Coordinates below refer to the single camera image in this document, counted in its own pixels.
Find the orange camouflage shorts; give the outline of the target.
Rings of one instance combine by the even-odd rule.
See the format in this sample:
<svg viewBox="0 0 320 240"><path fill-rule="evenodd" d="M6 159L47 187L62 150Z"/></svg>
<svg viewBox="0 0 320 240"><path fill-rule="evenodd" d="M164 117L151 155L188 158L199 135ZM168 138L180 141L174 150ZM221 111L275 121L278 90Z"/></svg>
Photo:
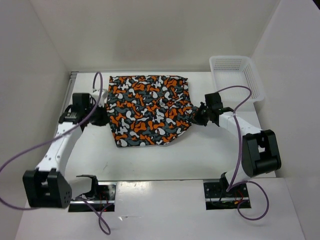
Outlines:
<svg viewBox="0 0 320 240"><path fill-rule="evenodd" d="M167 145L195 122L188 79L178 75L110 76L106 110L118 148Z"/></svg>

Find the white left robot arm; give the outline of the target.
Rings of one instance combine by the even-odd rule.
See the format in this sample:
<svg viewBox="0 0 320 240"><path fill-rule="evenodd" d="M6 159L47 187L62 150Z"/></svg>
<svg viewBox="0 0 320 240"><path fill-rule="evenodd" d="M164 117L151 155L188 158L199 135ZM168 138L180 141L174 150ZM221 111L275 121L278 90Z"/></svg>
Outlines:
<svg viewBox="0 0 320 240"><path fill-rule="evenodd" d="M95 175L81 174L67 181L65 171L87 125L103 127L110 122L105 103L107 96L106 89L72 95L72 103L58 120L55 140L35 169L27 170L22 177L30 207L65 209L78 197L94 200L99 196Z"/></svg>

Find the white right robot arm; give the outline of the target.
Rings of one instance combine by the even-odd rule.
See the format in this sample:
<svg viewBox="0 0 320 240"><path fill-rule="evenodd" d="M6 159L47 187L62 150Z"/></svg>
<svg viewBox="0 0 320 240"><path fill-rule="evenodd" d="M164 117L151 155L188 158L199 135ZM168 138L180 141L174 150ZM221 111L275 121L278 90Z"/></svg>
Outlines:
<svg viewBox="0 0 320 240"><path fill-rule="evenodd" d="M276 134L263 130L237 116L230 107L224 107L218 92L205 95L194 116L195 123L206 126L208 122L216 124L238 138L238 159L235 169L220 177L219 191L230 197L237 186L253 177L274 172L281 168L282 161Z"/></svg>

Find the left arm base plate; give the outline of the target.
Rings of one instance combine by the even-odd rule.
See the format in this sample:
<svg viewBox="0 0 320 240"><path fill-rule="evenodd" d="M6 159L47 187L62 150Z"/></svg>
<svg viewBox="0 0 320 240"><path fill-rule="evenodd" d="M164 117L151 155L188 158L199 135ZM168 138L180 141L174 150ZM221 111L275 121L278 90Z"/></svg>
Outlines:
<svg viewBox="0 0 320 240"><path fill-rule="evenodd" d="M116 182L99 181L94 194L86 193L82 196L97 212L114 212L116 201ZM70 202L69 213L88 213L93 210L81 199Z"/></svg>

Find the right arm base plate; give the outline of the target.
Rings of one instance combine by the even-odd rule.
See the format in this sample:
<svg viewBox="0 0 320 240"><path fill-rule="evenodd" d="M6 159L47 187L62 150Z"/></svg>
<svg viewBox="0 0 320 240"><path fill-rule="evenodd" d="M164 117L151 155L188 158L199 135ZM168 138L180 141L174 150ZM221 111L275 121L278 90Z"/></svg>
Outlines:
<svg viewBox="0 0 320 240"><path fill-rule="evenodd" d="M229 192L217 179L203 182L206 210L250 209L251 203L246 184L236 186Z"/></svg>

